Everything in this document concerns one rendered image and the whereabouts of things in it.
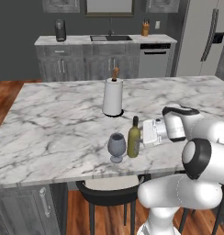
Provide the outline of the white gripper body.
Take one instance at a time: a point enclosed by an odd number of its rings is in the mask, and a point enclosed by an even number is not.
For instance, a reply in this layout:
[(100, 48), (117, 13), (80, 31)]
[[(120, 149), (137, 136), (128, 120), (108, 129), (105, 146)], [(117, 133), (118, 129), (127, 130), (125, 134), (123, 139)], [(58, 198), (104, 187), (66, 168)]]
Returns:
[(143, 122), (143, 143), (158, 145), (161, 142), (156, 121), (148, 119)]

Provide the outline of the black round stool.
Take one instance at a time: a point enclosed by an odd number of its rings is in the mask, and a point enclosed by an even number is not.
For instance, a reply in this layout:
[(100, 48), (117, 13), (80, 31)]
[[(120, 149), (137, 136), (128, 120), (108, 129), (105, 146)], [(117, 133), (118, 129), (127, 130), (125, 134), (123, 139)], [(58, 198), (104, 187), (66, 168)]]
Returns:
[(130, 235), (134, 235), (138, 187), (144, 175), (129, 175), (77, 181), (76, 186), (89, 203), (90, 235), (95, 235), (95, 206), (124, 206), (124, 224), (127, 224), (127, 205), (130, 204)]

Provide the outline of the silver dishwasher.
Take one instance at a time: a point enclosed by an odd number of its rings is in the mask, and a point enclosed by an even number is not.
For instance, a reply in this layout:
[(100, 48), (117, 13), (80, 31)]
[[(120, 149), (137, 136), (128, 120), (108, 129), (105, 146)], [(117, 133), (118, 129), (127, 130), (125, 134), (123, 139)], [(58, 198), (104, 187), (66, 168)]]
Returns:
[(170, 43), (142, 43), (140, 45), (139, 78), (164, 77), (170, 48)]

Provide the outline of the grey base cupboard run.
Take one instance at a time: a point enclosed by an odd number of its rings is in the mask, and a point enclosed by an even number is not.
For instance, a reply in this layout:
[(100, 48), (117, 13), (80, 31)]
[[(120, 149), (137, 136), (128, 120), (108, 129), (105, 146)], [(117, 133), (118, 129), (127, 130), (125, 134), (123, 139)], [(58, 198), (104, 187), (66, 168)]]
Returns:
[(166, 76), (171, 74), (176, 40), (156, 34), (144, 37), (128, 35), (132, 41), (92, 42), (89, 35), (69, 36), (58, 42), (53, 36), (41, 36), (35, 42), (41, 79), (45, 82), (104, 80), (118, 67), (122, 79), (138, 78), (140, 45), (170, 43)]

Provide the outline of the olive green wine bottle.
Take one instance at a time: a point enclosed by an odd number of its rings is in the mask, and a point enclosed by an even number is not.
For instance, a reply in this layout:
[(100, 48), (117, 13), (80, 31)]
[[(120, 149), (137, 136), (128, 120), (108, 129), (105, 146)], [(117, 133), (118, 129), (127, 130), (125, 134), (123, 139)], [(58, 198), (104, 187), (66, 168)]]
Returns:
[(138, 128), (139, 118), (133, 117), (132, 128), (128, 134), (127, 155), (130, 158), (136, 158), (140, 151), (140, 129)]

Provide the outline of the grey wall cupboard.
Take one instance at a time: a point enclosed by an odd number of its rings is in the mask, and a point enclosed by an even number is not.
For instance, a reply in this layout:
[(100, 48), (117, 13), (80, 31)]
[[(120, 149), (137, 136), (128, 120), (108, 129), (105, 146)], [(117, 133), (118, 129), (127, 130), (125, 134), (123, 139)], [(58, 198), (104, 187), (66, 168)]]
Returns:
[(46, 13), (79, 13), (79, 0), (42, 0)]
[(177, 13), (180, 0), (147, 0), (147, 13)]

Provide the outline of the grey island cupboard door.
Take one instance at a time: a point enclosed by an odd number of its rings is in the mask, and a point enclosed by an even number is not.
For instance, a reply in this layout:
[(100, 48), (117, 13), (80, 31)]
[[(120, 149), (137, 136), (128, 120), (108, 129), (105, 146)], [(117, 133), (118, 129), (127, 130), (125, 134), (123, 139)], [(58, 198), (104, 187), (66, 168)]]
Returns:
[[(47, 190), (47, 218), (39, 190)], [(67, 184), (0, 189), (0, 235), (66, 235)]]

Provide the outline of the silver fridge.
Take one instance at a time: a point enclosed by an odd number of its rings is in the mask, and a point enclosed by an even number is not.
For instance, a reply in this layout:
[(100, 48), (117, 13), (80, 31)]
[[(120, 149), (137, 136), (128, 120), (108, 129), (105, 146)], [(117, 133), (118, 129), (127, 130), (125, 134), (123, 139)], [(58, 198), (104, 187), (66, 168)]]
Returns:
[(223, 46), (224, 0), (190, 0), (176, 75), (214, 75)]

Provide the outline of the grey wine glass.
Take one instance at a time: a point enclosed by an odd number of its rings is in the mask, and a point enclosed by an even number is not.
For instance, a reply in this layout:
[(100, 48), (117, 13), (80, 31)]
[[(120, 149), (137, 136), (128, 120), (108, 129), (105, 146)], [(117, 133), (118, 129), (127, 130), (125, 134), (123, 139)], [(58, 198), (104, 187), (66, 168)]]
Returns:
[(126, 151), (124, 136), (121, 133), (113, 133), (109, 138), (107, 150), (111, 154), (111, 162), (121, 163), (123, 160), (123, 154)]

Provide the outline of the wooden knife block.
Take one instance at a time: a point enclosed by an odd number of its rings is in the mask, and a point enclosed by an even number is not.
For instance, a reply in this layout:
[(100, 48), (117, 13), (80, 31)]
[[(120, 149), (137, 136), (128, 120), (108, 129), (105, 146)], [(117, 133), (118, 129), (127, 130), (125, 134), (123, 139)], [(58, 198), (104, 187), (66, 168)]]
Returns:
[(149, 28), (150, 22), (148, 20), (144, 20), (142, 23), (141, 35), (147, 37), (149, 35)]

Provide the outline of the black sink with tap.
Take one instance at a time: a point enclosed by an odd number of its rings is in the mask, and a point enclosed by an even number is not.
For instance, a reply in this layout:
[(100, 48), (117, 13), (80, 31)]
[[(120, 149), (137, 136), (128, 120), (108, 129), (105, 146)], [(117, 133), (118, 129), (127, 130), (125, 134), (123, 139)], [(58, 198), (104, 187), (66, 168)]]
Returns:
[(107, 35), (92, 35), (90, 37), (92, 42), (113, 42), (113, 41), (132, 41), (128, 35), (116, 35), (113, 29), (112, 18), (109, 19), (109, 31)]

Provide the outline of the framed window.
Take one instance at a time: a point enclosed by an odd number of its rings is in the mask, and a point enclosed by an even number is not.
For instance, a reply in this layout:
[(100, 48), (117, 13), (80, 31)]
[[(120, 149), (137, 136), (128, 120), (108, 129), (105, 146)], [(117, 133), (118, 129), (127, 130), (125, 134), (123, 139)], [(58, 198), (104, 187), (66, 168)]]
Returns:
[(132, 17), (135, 0), (85, 0), (89, 17)]

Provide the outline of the white paper towel roll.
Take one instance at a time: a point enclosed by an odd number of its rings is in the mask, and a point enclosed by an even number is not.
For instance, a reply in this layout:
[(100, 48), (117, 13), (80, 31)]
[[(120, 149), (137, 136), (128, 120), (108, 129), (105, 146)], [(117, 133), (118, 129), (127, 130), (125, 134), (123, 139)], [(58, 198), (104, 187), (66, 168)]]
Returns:
[(102, 111), (110, 117), (117, 117), (122, 112), (123, 80), (118, 78), (118, 72), (116, 67), (112, 76), (105, 80)]

